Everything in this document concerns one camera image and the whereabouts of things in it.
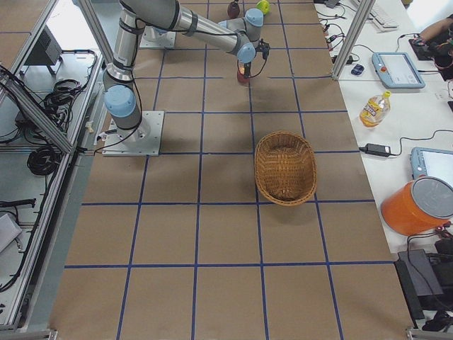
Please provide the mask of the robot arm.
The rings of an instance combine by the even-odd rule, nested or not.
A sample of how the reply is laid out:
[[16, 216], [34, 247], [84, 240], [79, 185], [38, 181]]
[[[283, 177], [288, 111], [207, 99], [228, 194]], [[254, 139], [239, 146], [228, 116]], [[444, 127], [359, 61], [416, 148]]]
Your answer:
[[250, 77], [251, 63], [257, 54], [266, 60], [270, 53], [269, 44], [260, 37], [264, 15], [257, 8], [247, 10], [242, 18], [215, 23], [178, 1], [121, 1], [120, 4], [113, 60], [103, 75], [105, 107], [116, 124], [120, 141], [142, 140], [149, 133], [134, 79], [139, 43], [147, 26], [194, 37], [236, 56], [244, 67], [244, 78]]

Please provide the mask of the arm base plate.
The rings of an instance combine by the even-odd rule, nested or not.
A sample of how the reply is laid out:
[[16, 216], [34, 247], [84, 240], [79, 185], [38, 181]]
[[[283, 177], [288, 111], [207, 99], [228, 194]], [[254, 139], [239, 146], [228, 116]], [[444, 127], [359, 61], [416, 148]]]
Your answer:
[[175, 47], [176, 33], [146, 26], [139, 47], [141, 49], [170, 49]]
[[144, 111], [141, 125], [133, 135], [118, 129], [114, 120], [110, 120], [109, 129], [115, 130], [105, 138], [106, 147], [102, 154], [106, 157], [158, 156], [161, 146], [161, 133], [164, 124], [163, 111]]

